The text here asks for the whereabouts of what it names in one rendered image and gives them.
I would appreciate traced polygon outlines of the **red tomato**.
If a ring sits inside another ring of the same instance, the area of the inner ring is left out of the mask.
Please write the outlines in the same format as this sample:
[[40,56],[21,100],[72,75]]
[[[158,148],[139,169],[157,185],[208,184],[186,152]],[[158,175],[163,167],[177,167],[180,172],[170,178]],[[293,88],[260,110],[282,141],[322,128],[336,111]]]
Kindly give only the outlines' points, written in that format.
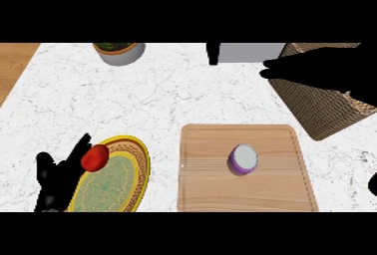
[[103,144],[96,144],[81,158],[81,166],[86,171],[99,171],[109,160],[109,149]]

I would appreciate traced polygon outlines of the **pale wooden cutting board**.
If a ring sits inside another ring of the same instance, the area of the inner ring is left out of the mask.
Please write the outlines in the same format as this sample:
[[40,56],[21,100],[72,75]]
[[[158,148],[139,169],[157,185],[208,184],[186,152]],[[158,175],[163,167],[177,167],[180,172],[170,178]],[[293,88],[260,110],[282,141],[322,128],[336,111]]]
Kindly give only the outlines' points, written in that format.
[[[236,145],[257,153],[257,167],[236,175],[226,160]],[[288,125],[186,125],[180,141],[180,211],[318,209],[296,132]]]

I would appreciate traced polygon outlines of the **grey box appliance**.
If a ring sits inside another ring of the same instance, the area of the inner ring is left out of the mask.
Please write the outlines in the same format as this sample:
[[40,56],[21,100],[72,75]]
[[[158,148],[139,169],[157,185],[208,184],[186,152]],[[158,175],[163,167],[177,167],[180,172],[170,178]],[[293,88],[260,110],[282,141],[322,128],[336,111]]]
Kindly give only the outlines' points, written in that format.
[[220,63],[262,63],[276,59],[284,43],[222,43],[217,61]]

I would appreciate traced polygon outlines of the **grey plant pot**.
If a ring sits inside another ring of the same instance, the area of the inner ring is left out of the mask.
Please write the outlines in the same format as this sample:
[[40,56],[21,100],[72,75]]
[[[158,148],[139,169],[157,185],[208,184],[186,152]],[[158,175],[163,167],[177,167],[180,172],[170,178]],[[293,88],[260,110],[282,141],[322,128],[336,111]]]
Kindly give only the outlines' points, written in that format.
[[133,63],[143,55],[145,48],[145,43],[133,43],[126,49],[109,52],[95,46],[103,62],[115,67],[126,66]]

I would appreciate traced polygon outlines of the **yellow rimmed green plate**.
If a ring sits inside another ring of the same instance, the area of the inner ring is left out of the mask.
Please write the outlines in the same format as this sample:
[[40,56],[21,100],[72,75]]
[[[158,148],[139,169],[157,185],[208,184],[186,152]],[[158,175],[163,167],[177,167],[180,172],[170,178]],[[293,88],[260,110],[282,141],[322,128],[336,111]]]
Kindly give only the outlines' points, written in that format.
[[66,211],[136,211],[151,175],[148,148],[132,135],[112,136],[99,144],[109,149],[109,160],[99,171],[84,170]]

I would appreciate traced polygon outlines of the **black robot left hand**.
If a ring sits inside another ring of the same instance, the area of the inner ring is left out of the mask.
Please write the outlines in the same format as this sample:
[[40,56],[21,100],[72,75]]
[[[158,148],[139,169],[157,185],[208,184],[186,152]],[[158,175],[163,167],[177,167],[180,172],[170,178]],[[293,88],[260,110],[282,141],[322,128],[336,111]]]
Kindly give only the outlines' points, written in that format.
[[68,208],[77,184],[84,173],[81,158],[92,148],[90,135],[78,140],[69,156],[59,163],[49,152],[37,154],[37,181],[41,186],[35,212],[64,212]]

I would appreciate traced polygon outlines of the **brown wicker basket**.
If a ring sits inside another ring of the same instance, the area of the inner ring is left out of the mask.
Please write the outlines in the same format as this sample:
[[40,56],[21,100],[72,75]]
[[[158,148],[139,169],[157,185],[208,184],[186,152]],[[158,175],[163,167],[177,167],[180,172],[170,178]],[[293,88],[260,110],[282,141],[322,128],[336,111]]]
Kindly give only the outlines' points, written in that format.
[[[290,43],[279,58],[319,48],[356,48],[362,43]],[[322,140],[377,113],[349,93],[318,89],[282,79],[268,79],[287,107],[315,140]]]

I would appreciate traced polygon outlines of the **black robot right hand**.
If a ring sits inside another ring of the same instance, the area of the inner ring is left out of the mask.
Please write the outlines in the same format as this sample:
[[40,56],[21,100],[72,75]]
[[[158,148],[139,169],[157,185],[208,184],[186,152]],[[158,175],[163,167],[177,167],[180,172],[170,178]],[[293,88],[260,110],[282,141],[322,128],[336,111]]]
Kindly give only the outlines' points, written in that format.
[[356,48],[319,48],[263,62],[260,76],[305,86],[349,93],[377,107],[377,48],[362,43]]

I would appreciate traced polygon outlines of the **purple can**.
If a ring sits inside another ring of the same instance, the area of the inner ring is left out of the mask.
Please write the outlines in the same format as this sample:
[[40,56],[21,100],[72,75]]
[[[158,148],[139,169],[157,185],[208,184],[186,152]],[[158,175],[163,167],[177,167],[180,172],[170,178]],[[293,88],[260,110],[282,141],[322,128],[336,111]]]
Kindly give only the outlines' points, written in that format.
[[257,167],[257,153],[254,148],[242,143],[231,151],[228,156],[228,167],[236,175],[250,174]]

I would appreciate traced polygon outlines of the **black upright post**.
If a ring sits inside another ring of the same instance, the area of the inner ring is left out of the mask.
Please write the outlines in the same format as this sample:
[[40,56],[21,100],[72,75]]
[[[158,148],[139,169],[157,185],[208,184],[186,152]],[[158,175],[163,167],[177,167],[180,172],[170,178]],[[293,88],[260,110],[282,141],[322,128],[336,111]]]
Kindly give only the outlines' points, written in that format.
[[207,52],[208,64],[214,66],[217,64],[219,43],[207,43],[205,52]]

